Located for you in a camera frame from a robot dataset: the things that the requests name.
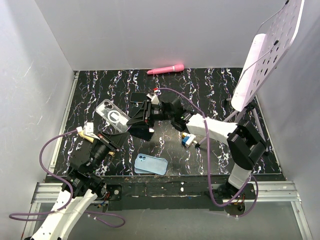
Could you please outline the black phone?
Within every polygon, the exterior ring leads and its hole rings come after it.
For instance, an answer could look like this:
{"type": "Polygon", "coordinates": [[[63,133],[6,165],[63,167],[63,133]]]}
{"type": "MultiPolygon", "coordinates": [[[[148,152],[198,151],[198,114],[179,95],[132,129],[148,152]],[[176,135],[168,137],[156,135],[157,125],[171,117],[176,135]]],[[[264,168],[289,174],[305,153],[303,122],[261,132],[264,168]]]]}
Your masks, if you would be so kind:
{"type": "Polygon", "coordinates": [[[152,139],[155,133],[154,129],[148,126],[131,126],[127,131],[131,136],[134,136],[141,140],[145,140],[147,142],[152,139]]]}

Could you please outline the clear transparent phone case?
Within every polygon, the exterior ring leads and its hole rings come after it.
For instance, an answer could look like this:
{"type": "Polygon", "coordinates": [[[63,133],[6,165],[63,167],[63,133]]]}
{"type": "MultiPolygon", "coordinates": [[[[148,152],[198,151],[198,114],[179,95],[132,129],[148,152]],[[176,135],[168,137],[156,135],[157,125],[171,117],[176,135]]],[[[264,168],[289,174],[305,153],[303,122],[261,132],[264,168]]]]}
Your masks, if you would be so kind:
{"type": "Polygon", "coordinates": [[[130,120],[129,116],[109,99],[103,100],[95,108],[95,111],[119,132],[126,132],[129,129],[127,126],[127,122],[130,120]]]}

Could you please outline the light blue phone case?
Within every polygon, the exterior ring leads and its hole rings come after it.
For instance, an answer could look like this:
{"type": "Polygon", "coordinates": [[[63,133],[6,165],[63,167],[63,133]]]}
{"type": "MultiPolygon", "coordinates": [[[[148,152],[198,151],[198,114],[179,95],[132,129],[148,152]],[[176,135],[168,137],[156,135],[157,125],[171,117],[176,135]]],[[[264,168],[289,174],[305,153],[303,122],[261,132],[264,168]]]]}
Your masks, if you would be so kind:
{"type": "Polygon", "coordinates": [[[155,173],[155,172],[151,172],[151,171],[146,171],[146,170],[141,170],[141,169],[138,169],[138,168],[134,168],[134,172],[136,174],[155,174],[155,175],[158,175],[158,173],[155,173]]]}

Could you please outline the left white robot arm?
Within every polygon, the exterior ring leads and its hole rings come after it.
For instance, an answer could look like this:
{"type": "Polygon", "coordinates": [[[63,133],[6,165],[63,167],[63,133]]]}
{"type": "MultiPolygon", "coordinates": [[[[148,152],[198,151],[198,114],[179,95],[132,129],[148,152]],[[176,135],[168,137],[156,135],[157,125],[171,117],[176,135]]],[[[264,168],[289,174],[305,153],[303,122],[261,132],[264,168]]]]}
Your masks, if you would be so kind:
{"type": "Polygon", "coordinates": [[[107,134],[100,132],[92,139],[89,155],[69,163],[66,178],[51,174],[63,182],[51,211],[46,213],[31,240],[66,240],[80,217],[95,200],[108,194],[107,183],[96,175],[109,153],[116,153],[129,136],[128,132],[107,134]]]}

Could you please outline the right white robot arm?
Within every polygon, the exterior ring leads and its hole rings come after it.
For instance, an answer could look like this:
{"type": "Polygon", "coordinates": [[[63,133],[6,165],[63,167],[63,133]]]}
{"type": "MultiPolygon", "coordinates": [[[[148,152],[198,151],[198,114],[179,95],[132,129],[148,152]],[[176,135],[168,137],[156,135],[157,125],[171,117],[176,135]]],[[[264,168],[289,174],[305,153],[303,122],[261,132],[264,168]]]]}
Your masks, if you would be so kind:
{"type": "Polygon", "coordinates": [[[229,147],[234,166],[221,190],[232,199],[243,195],[245,182],[267,148],[266,141],[250,121],[239,124],[204,118],[199,113],[183,108],[179,98],[159,104],[145,100],[126,125],[132,136],[150,141],[156,121],[170,121],[179,132],[209,137],[229,147]]]}

